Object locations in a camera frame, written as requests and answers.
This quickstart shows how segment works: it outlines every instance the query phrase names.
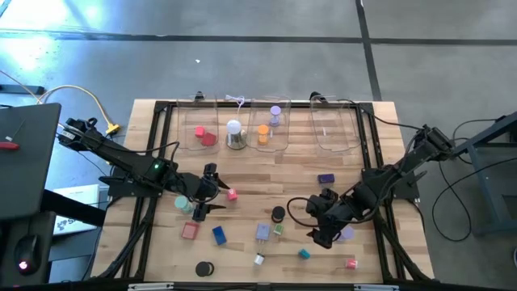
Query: clear plastic bin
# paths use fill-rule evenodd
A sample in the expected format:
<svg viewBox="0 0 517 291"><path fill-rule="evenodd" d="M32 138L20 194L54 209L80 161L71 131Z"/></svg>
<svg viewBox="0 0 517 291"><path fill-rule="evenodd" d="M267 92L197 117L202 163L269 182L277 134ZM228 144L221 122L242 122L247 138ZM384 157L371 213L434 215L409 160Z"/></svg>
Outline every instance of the clear plastic bin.
<svg viewBox="0 0 517 291"><path fill-rule="evenodd" d="M285 150L289 141L291 100L284 96L252 99L248 120L247 145L263 152Z"/></svg>
<svg viewBox="0 0 517 291"><path fill-rule="evenodd" d="M310 111L321 149L339 153L360 145L355 109L349 101L337 96L313 96Z"/></svg>
<svg viewBox="0 0 517 291"><path fill-rule="evenodd" d="M214 150L219 146L219 115L216 96L204 93L176 100L179 148Z"/></svg>

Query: yellow cable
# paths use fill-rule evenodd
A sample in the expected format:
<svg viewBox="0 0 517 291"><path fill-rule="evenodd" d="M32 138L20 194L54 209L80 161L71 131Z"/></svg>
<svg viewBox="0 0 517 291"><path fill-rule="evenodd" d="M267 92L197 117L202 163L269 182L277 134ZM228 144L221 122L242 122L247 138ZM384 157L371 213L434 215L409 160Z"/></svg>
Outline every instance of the yellow cable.
<svg viewBox="0 0 517 291"><path fill-rule="evenodd" d="M99 107L100 112L103 114L104 120L107 122L107 126L108 127L114 126L114 124L107 117L107 114L104 111L103 106L100 104L99 99L97 99L97 96L95 96L93 93L91 93L90 91L88 91L87 89L85 89L83 87L75 86L75 85L57 86L57 87L55 87L53 89L50 89L50 90L46 91L41 97L36 98L36 99L38 99L38 103L46 103L45 98L48 98L50 96L50 94L52 94L53 92L58 91L60 89L63 89L63 88L73 88L73 89L77 89L77 90L80 90L80 91L83 91L83 92L87 93L97 103L97 106Z"/></svg>
<svg viewBox="0 0 517 291"><path fill-rule="evenodd" d="M57 86L47 92L45 92L42 96L40 96L39 98L36 97L36 95L34 95L34 93L32 93L30 90L28 90L28 88L26 88L21 82L18 82L18 80L16 80L15 78L11 77L8 73L0 70L0 73L6 75L9 79L15 81L16 83L18 83L25 91L27 91L30 95L32 95L32 97L34 97L36 99L36 102L38 104L43 104L46 102L46 99L50 96L50 94L52 94L53 92L55 91L58 91L60 89L63 89L63 88L73 88L73 89L77 89L77 90L80 90L80 91L83 91L85 92L86 94L88 94L91 98L94 99L94 101L97 103L97 106L99 107L100 109L100 112L103 114L103 117L104 117L104 120L106 121L107 123L107 131L106 133L113 133L113 132L116 132L120 129L120 126L118 124L113 124L110 119L107 117L107 114L106 112L104 111L104 108L103 106L101 105L101 103L99 102L99 99L97 98L97 96L95 96L93 93L91 93L90 91L88 91L87 89L83 88L83 87L80 87L80 86L75 86L75 85L62 85L62 86ZM58 123L59 126L61 126L62 128L64 128L65 126L63 126L63 124L61 123Z"/></svg>

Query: gray floor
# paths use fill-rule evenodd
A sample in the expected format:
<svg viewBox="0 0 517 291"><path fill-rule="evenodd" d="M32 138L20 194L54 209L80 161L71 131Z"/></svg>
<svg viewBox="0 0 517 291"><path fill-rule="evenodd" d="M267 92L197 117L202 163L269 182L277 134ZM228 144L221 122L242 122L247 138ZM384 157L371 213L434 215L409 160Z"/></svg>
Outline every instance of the gray floor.
<svg viewBox="0 0 517 291"><path fill-rule="evenodd" d="M364 9L370 36L376 38L517 38L514 1L364 0ZM13 0L0 18L0 27L185 36L361 36L352 0L48 0L44 4ZM311 91L320 91L372 100L362 44L89 41L38 36L0 39L0 48L0 67L21 82L46 88L84 86L99 96L111 118L122 125L127 124L136 98L175 98L197 90L250 97L283 93L294 99L307 99ZM499 117L517 108L517 46L373 45L372 51L382 99L396 103L403 123L437 126L450 135L462 121ZM63 104L61 121L100 118L95 104L79 92L58 92L52 100ZM32 102L0 95L0 103ZM470 124L459 135L472 136L485 126ZM408 141L412 132L402 132ZM109 171L102 160L88 157ZM439 236L431 206L445 183L435 164L425 169L428 174L419 187L436 278L517 289L517 268L511 259L517 237L471 236L453 243ZM444 170L454 180L471 168L445 162ZM55 146L47 188L96 183L99 174L84 158ZM476 179L468 179L456 190L469 208L473 226L486 223ZM436 214L437 223L450 236L460 237L466 231L465 215L452 195L438 204ZM90 247L74 254L89 252ZM59 259L74 256L59 251L54 255ZM64 264L86 264L82 258L59 261L61 266L53 268L52 279L77 279L77 274L59 270L74 270Z"/></svg>

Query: wooden tabletop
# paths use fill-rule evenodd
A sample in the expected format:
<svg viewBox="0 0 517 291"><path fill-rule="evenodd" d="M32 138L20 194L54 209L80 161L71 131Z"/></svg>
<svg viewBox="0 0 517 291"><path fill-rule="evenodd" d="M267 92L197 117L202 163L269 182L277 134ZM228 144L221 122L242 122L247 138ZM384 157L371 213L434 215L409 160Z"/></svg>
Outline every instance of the wooden tabletop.
<svg viewBox="0 0 517 291"><path fill-rule="evenodd" d="M149 136L153 116L154 99L135 100L124 145L133 150L144 150ZM392 102L375 102L375 114L380 118L396 122L397 113ZM239 119L246 127L250 109L242 109ZM289 216L284 222L284 233L280 237L270 235L269 241L260 245L255 240L258 223L273 226L271 211L277 205L285 207L295 196L309 197L318 194L317 175L334 173L333 189L342 193L359 180L364 167L359 147L344 152L331 153L322 150L314 136L308 109L291 109L288 148L285 151L264 153L246 147L231 150L225 145L225 125L235 117L234 108L219 110L219 144L212 151L179 150L174 160L180 172L200 175L204 165L215 162L221 179L231 188L237 189L237 201L227 201L222 192L214 204L227 209L212 211L206 221L200 224L196 240L181 238L185 222L191 215L181 214L174 207L174 193L166 192L159 200L154 218L153 234L149 247L149 258L145 280L167 281L218 281L218 282L297 282L297 283L351 283L381 282L379 258L373 224L353 225L355 237L343 243L335 242L327 250L315 244L306 234L309 228L297 225ZM183 139L178 133L181 114L173 113L169 141ZM163 117L158 126L156 146L159 143ZM368 147L372 139L366 121ZM380 145L385 163L396 162L404 154L400 129L377 122ZM170 157L172 149L166 152ZM293 202L292 214L302 221L313 221L305 213L304 201ZM126 243L135 205L134 198L123 198L107 211L106 221L99 241L92 275L104 271L119 254ZM397 231L402 246L413 261L428 276L433 277L431 262L420 216L414 206L406 201L393 202ZM217 246L212 229L222 226L228 242ZM311 257L303 260L297 254L307 250ZM141 249L141 240L133 256L132 274L136 270ZM265 255L262 266L254 266L257 252ZM390 270L395 276L393 252L388 252ZM358 261L358 269L345 269L348 258ZM212 262L215 272L211 276L198 277L195 266L200 261Z"/></svg>

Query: red light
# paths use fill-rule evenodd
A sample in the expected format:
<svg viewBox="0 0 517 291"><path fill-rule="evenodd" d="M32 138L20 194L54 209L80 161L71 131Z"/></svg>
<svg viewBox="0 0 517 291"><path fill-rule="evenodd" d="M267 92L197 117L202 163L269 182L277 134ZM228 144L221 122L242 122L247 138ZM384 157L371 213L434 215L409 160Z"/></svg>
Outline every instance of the red light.
<svg viewBox="0 0 517 291"><path fill-rule="evenodd" d="M22 261L20 264L18 264L18 266L22 270L25 270L28 267L27 262L25 262L25 261Z"/></svg>

